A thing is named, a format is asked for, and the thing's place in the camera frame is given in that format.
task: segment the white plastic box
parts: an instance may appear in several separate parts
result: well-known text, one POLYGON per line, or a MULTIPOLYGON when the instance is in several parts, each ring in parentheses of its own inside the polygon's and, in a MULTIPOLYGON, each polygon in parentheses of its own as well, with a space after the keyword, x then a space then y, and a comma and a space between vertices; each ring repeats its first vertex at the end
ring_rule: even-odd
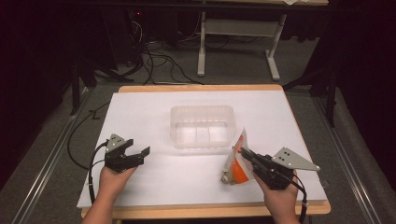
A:
POLYGON ((228 105, 174 106, 170 129, 176 148, 228 147, 236 129, 233 108, 228 105))

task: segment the gray carpet floor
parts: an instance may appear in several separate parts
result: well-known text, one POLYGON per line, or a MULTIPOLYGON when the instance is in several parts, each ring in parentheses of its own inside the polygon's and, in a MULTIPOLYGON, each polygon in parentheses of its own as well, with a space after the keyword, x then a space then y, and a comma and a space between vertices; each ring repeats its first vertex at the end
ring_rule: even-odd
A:
MULTIPOLYGON (((224 40, 214 39, 207 43, 206 70, 204 77, 197 77, 198 46, 194 41, 180 43, 176 49, 166 44, 149 45, 150 52, 171 56, 183 69, 185 76, 204 84, 267 84, 271 80, 264 59, 265 46, 271 40, 250 41, 238 37, 224 45, 224 40)), ((276 64, 281 76, 277 84, 286 84, 299 77, 315 48, 316 41, 297 42, 296 39, 280 41, 276 51, 276 64)), ((149 69, 151 61, 144 55, 149 69)), ((152 80, 148 84, 188 82, 177 67, 164 58, 154 58, 152 80)), ((120 65, 119 72, 128 68, 120 65)), ((87 172, 77 167, 67 154, 67 139, 59 142, 67 122, 74 126, 90 112, 108 102, 113 92, 122 85, 142 85, 148 79, 148 71, 142 68, 131 75, 135 82, 119 83, 98 77, 98 85, 86 89, 82 94, 83 105, 77 116, 69 116, 71 103, 70 88, 64 94, 64 102, 47 118, 42 130, 21 164, 0 192, 0 223, 79 223, 80 210, 76 207, 87 172), (59 146, 53 169, 42 187, 35 193, 29 209, 21 206, 31 195, 41 169, 54 147, 59 146)), ((327 215, 313 216, 313 223, 396 223, 394 215, 395 193, 379 170, 370 151, 364 145, 353 118, 350 117, 342 95, 337 92, 332 128, 323 117, 321 98, 311 97, 307 86, 296 87, 287 92, 290 106, 298 122, 303 138, 313 161, 321 167, 318 173, 328 196, 332 211, 327 215)), ((73 156, 81 163, 89 163, 97 143, 107 107, 98 110, 96 117, 87 119, 78 127, 70 140, 73 156)), ((263 223, 267 219, 234 218, 206 220, 135 220, 131 223, 263 223)))

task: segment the clear plastic bin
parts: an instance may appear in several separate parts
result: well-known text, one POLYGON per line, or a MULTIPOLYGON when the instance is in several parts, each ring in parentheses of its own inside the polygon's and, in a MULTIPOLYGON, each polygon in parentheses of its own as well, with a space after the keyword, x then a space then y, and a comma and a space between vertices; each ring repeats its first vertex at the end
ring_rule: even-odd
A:
POLYGON ((233 108, 228 105, 174 106, 170 129, 176 148, 228 147, 235 136, 233 108))

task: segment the table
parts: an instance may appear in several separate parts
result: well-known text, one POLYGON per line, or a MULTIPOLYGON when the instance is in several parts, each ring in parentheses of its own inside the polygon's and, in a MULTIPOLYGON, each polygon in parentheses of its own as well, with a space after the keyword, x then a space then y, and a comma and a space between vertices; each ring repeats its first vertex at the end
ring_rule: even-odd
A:
MULTIPOLYGON (((214 3, 254 3, 254 4, 286 4, 283 0, 207 0, 203 4, 214 3)), ((327 6, 327 0, 297 1, 294 4, 306 6, 327 6)), ((265 51, 265 58, 270 67, 272 79, 279 81, 274 54, 280 35, 282 34, 287 15, 282 14, 278 21, 237 21, 208 19, 206 13, 201 14, 201 45, 198 55, 198 77, 205 75, 205 36, 212 35, 246 35, 246 36, 268 36, 273 38, 270 49, 265 51)))
MULTIPOLYGON (((205 164, 207 167, 210 168, 214 165, 213 167, 215 167, 215 169, 220 169, 224 164, 229 152, 228 150, 219 148, 213 153, 208 153, 209 155, 189 155, 189 151, 187 151, 187 153, 185 153, 186 151, 180 152, 171 146, 168 146, 168 144, 171 144, 170 137, 158 133, 167 132, 166 130, 169 128, 166 127, 168 120, 164 120, 164 118, 169 116, 169 114, 164 114, 169 110, 169 106, 180 104, 184 105, 186 103, 190 105, 215 103, 232 104, 232 102, 238 103, 233 105, 235 121, 246 124, 244 126, 247 127, 247 135, 249 139, 248 144, 252 149, 254 148, 256 152, 261 154, 264 154, 265 152, 268 154, 275 154, 280 149, 280 147, 287 145, 293 149, 296 149, 300 152, 300 155, 310 160, 309 153, 304 144, 304 140, 301 137, 301 133, 295 122, 294 116, 292 115, 287 98, 282 88, 278 85, 121 87, 120 92, 113 95, 112 102, 107 111, 105 124, 98 140, 98 145, 106 141, 106 138, 108 138, 110 133, 113 131, 117 132, 117 134, 124 137, 125 139, 131 138, 133 136, 135 140, 135 146, 140 149, 143 149, 143 147, 146 145, 144 144, 145 138, 148 138, 152 141, 150 141, 150 155, 146 157, 145 164, 142 167, 139 167, 137 172, 132 176, 132 181, 128 182, 124 192, 116 202, 113 217, 115 219, 153 219, 270 216, 262 201, 262 192, 256 183, 250 181, 247 182, 246 185, 243 184, 240 186, 228 186, 222 183, 220 184, 220 174, 218 175, 218 172, 212 172, 213 174, 204 175, 204 177, 208 180, 210 180, 212 177, 216 179, 216 181, 206 181, 207 183, 205 183, 205 187, 198 186, 198 188, 195 182, 196 179, 190 177, 185 178, 185 176, 182 176, 182 181, 180 183, 186 185, 185 187, 179 189, 178 186, 173 186, 172 188, 167 189, 173 191, 170 194, 162 192, 163 188, 167 188, 163 185, 165 185, 164 182, 166 182, 168 178, 172 179, 172 181, 178 181, 177 178, 166 175, 167 170, 173 167, 172 164, 174 161, 180 162, 180 164, 175 167, 176 169, 172 170, 173 172, 179 172, 179 170, 184 170, 182 172, 188 172, 190 167, 186 166, 186 163, 198 162, 196 164, 200 164, 199 162, 203 161, 195 158, 205 158, 205 164), (255 102, 251 103, 254 105, 262 105, 258 106, 256 110, 250 110, 250 108, 246 108, 246 111, 241 111, 241 109, 244 108, 243 106, 240 107, 243 104, 241 102, 247 101, 245 99, 246 94, 261 95, 261 99, 256 99, 255 102), (150 110, 152 110, 154 111, 153 113, 157 113, 157 116, 156 118, 153 118, 153 121, 142 121, 145 119, 136 116, 139 114, 138 110, 145 111, 144 113, 141 113, 145 116, 150 113, 150 110), (251 119, 251 116, 249 115, 246 117, 241 114, 242 112, 245 113, 247 111, 252 113, 251 116, 257 116, 263 112, 262 115, 267 117, 263 120, 254 120, 253 125, 261 124, 264 121, 268 123, 268 127, 271 127, 271 122, 276 122, 280 119, 284 121, 276 125, 278 130, 265 131, 265 129, 261 129, 264 130, 261 133, 250 132, 249 134, 249 130, 253 131, 252 124, 248 121, 251 119), (133 127, 136 127, 139 122, 140 124, 141 122, 147 123, 148 127, 133 129, 133 127), (288 129, 289 133, 286 138, 285 136, 279 136, 279 132, 284 132, 285 128, 288 129), (262 142, 262 134, 273 135, 268 136, 265 145, 277 146, 274 148, 268 147, 268 150, 266 149, 265 151, 261 151, 259 149, 259 145, 262 142), (156 176, 155 178, 151 178, 149 180, 145 179, 147 176, 149 176, 149 174, 156 176), (195 195, 191 195, 189 190, 196 190, 194 189, 196 187, 199 190, 195 191, 195 195), (249 195, 244 195, 241 193, 246 192, 246 190, 248 190, 249 195), (209 201, 213 202, 208 203, 207 196, 210 196, 209 201)), ((101 151, 99 151, 97 154, 97 158, 99 158, 97 160, 101 160, 103 156, 104 152, 101 154, 101 151)), ((95 186, 97 186, 98 183, 100 169, 101 168, 99 166, 96 166, 96 170, 92 172, 94 178, 93 184, 95 186)), ((195 177, 202 178, 200 173, 204 173, 204 171, 198 172, 195 177)), ((307 214, 329 213, 331 207, 327 197, 324 194, 324 190, 318 181, 317 173, 301 171, 299 172, 299 176, 304 181, 305 187, 307 188, 308 202, 310 204, 307 214)), ((78 202, 78 207, 82 208, 83 216, 85 216, 87 213, 90 205, 88 190, 86 186, 84 186, 80 200, 78 202)), ((299 212, 300 210, 301 203, 297 203, 296 211, 299 212)))

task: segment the person's right hand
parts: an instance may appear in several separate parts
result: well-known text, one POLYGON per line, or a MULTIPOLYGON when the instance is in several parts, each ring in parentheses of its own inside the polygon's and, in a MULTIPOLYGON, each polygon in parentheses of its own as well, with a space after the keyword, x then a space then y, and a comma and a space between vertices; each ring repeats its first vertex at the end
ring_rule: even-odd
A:
POLYGON ((262 181, 256 174, 254 174, 257 183, 262 188, 264 193, 264 202, 271 213, 276 224, 294 224, 299 223, 296 213, 295 204, 297 200, 298 189, 290 184, 283 190, 272 190, 264 181, 262 181))

